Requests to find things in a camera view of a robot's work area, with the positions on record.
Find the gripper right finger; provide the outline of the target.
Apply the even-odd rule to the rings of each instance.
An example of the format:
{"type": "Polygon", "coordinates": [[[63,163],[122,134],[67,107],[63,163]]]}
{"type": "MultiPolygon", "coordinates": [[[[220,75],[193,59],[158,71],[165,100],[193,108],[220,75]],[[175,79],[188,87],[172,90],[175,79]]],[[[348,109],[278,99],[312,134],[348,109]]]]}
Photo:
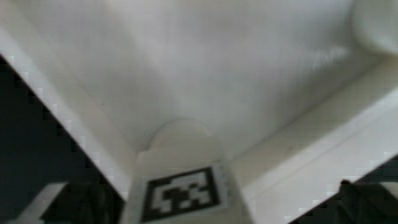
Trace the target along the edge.
{"type": "Polygon", "coordinates": [[[398,182],[342,180],[335,195],[289,224],[398,224],[398,182]]]}

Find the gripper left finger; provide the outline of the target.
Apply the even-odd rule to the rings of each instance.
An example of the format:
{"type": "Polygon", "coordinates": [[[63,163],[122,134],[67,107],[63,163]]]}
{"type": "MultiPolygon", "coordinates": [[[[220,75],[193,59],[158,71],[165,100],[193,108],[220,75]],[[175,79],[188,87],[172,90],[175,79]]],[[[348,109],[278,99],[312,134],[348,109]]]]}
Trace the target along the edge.
{"type": "Polygon", "coordinates": [[[104,183],[51,183],[10,224],[117,224],[120,210],[122,200],[104,183]]]}

